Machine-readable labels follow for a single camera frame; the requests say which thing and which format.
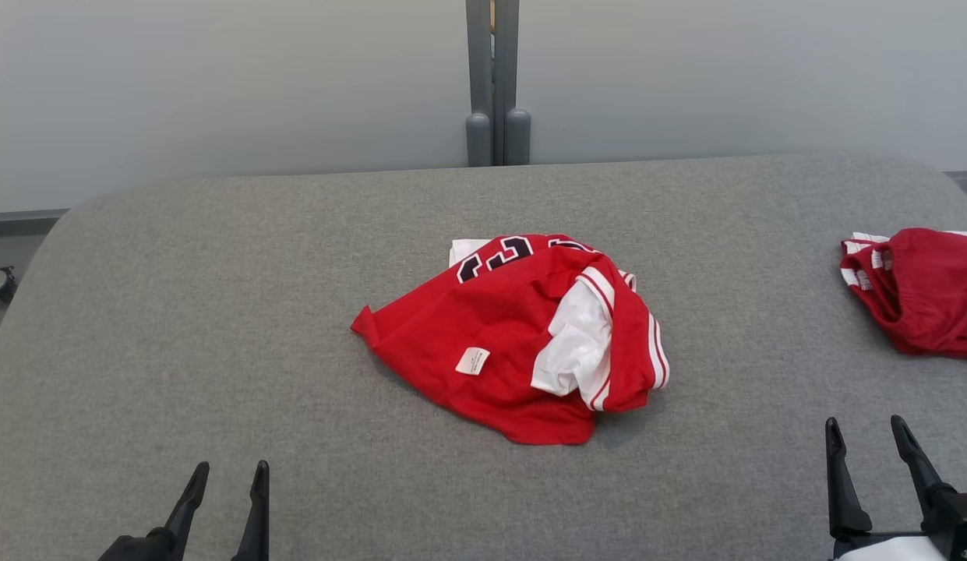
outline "white wall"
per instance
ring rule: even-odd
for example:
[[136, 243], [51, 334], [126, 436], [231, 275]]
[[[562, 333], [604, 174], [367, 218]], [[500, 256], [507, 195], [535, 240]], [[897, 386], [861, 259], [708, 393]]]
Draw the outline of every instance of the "white wall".
[[467, 60], [447, 0], [0, 0], [0, 212], [464, 166]]
[[967, 0], [521, 0], [532, 162], [869, 150], [967, 170]]

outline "gray table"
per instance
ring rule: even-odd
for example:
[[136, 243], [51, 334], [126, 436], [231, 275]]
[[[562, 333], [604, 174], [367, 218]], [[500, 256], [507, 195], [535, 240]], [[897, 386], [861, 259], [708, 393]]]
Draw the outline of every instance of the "gray table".
[[[893, 351], [850, 231], [967, 231], [920, 164], [853, 155], [220, 178], [102, 196], [0, 330], [0, 559], [95, 559], [213, 465], [186, 559], [233, 555], [256, 462], [274, 559], [825, 559], [823, 422], [878, 529], [918, 507], [888, 419], [967, 489], [967, 360]], [[666, 391], [587, 445], [430, 404], [348, 330], [454, 238], [561, 231], [639, 277]]]

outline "white label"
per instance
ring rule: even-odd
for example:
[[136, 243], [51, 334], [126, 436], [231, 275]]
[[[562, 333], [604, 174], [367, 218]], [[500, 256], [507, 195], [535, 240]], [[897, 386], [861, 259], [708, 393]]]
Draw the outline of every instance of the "white label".
[[466, 352], [463, 352], [458, 365], [455, 365], [455, 372], [478, 376], [480, 370], [483, 370], [483, 362], [486, 362], [487, 356], [490, 356], [490, 351], [487, 351], [487, 349], [469, 347]]

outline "dark red folded cloth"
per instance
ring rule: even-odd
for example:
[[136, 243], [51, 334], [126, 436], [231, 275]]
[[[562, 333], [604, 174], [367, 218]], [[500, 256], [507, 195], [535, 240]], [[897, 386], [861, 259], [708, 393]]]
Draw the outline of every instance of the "dark red folded cloth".
[[967, 231], [854, 233], [842, 248], [843, 280], [897, 349], [967, 358]]

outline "red garment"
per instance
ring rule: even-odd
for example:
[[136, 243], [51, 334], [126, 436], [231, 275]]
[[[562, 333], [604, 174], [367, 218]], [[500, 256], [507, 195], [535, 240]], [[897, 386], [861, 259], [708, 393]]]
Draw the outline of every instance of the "red garment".
[[844, 280], [897, 349], [967, 358], [967, 233], [854, 233], [842, 246]]
[[669, 377], [635, 277], [565, 235], [494, 238], [351, 328], [429, 399], [515, 443], [581, 444]]

